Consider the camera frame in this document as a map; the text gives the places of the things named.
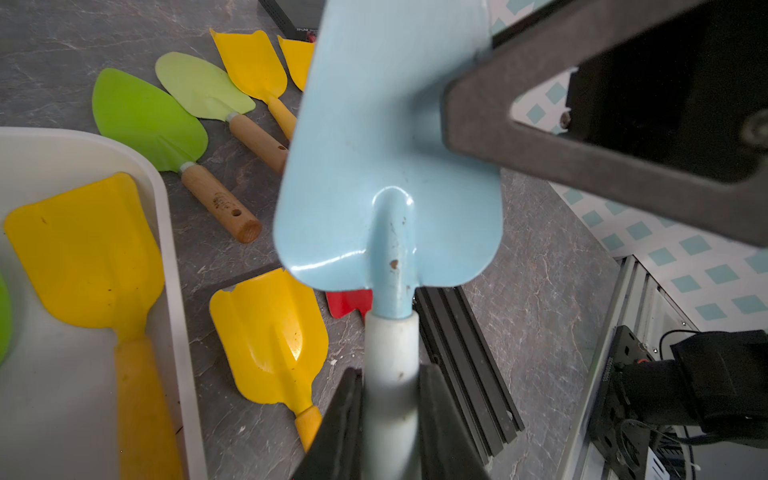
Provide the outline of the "bright green trowel wooden handle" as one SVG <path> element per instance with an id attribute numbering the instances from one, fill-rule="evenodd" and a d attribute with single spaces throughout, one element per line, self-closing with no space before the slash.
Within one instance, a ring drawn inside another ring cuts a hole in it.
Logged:
<path id="1" fill-rule="evenodd" d="M 102 70 L 92 94 L 101 135 L 146 158 L 157 171 L 173 172 L 239 242 L 255 241 L 262 223 L 198 160 L 208 147 L 200 121 L 171 95 L 115 68 Z"/>

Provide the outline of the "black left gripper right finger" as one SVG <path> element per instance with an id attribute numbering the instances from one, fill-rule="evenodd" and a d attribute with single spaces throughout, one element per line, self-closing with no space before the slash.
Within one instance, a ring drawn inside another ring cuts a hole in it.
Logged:
<path id="1" fill-rule="evenodd" d="M 440 368 L 418 374 L 422 479 L 488 479 Z"/>

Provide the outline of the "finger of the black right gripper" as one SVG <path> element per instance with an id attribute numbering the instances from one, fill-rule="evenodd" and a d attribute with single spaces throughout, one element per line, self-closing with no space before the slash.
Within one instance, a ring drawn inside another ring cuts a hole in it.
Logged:
<path id="1" fill-rule="evenodd" d="M 767 5 L 554 1 L 445 89 L 457 153 L 767 243 Z"/>

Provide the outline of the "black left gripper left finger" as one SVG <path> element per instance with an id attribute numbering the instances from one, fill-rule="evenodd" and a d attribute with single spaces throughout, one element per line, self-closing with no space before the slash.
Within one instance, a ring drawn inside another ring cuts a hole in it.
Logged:
<path id="1" fill-rule="evenodd" d="M 338 384 L 309 452 L 292 478 L 361 478 L 362 370 L 347 368 Z"/>

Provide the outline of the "red trowel wooden handle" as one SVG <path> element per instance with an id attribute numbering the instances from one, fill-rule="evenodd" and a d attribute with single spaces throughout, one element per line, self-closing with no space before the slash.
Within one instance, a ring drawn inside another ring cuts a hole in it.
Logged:
<path id="1" fill-rule="evenodd" d="M 362 321 L 365 321 L 373 305 L 373 292 L 371 290 L 327 292 L 326 300 L 333 318 L 341 319 L 353 311 L 358 311 Z"/>

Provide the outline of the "yellow plastic shovel blue cap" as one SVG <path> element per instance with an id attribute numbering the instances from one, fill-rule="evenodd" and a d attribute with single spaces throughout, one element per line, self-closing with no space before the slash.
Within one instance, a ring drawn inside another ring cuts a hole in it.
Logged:
<path id="1" fill-rule="evenodd" d="M 213 29 L 210 34 L 231 81 L 243 93 L 264 102 L 292 141 L 297 118 L 280 99 L 287 88 L 287 75 L 268 35 L 261 30 L 239 34 Z"/>

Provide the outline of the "light blue plastic shovel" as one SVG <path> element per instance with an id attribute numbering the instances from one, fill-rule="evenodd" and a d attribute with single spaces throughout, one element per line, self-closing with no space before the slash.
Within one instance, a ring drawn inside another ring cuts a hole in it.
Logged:
<path id="1" fill-rule="evenodd" d="M 421 474 L 422 286 L 477 277 L 502 237 L 498 168 L 442 140 L 441 95 L 491 46 L 483 1 L 329 1 L 274 226 L 284 267 L 322 291 L 369 290 L 361 475 Z"/>

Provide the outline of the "green plastic shovel yellow handle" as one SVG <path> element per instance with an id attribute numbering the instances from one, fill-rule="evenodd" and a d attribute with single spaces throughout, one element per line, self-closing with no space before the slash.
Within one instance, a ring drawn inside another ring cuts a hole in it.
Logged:
<path id="1" fill-rule="evenodd" d="M 13 335 L 11 297 L 3 277 L 0 277 L 0 362 L 10 348 Z"/>

